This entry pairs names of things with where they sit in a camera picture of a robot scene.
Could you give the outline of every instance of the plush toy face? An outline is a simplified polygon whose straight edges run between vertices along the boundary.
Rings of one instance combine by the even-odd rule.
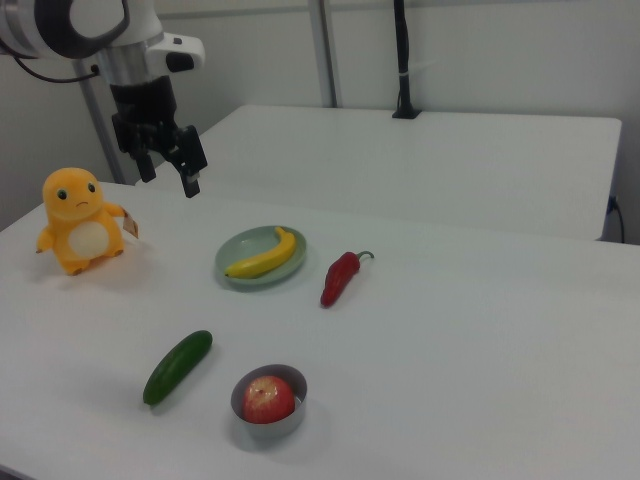
[[[42,187],[47,212],[61,220],[82,220],[102,207],[102,188],[96,177],[81,168],[62,168]]]

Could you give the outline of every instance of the bowl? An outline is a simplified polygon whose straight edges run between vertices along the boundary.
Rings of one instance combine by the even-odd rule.
[[[242,418],[242,399],[249,384],[256,378],[273,375],[289,384],[296,400],[296,408],[291,415],[273,423],[257,424],[247,422]],[[249,434],[257,439],[273,439],[283,437],[293,432],[304,418],[305,398],[307,396],[307,381],[304,375],[288,365],[265,365],[247,373],[236,384],[231,394],[231,408],[238,421],[242,422]]]
[[[297,230],[282,225],[287,232],[296,237],[296,250],[289,260],[277,268],[256,278],[233,278],[224,275],[227,267],[238,260],[249,258],[259,253],[266,252],[279,243],[276,225],[252,228],[235,235],[227,240],[216,254],[215,265],[219,274],[229,283],[236,285],[266,285],[282,280],[292,274],[302,265],[307,252],[307,240]]]

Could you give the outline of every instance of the red chili pepper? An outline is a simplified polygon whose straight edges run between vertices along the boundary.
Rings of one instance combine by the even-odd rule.
[[[370,255],[371,258],[374,258],[373,253],[367,251],[357,255],[353,252],[347,252],[329,267],[327,278],[324,280],[324,291],[320,298],[320,304],[323,307],[330,307],[336,303],[347,283],[360,271],[360,257],[362,255]]]

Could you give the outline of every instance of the plush toy white belly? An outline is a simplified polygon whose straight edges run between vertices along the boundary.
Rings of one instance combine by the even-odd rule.
[[[69,247],[83,258],[96,258],[109,247],[109,232],[98,222],[85,222],[69,234]]]

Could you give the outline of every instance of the green plate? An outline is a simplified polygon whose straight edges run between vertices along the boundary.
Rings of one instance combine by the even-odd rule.
[[[296,237],[296,251],[289,260],[257,278],[232,278],[225,277],[224,271],[227,267],[243,258],[253,257],[259,253],[271,250],[278,245],[280,238],[275,231],[277,225],[252,228],[251,230],[239,233],[235,237],[227,240],[220,247],[216,254],[216,269],[218,273],[226,278],[230,283],[237,285],[265,285],[283,279],[293,273],[304,260],[307,253],[307,240],[304,236],[293,228],[281,225],[287,232],[293,233]]]

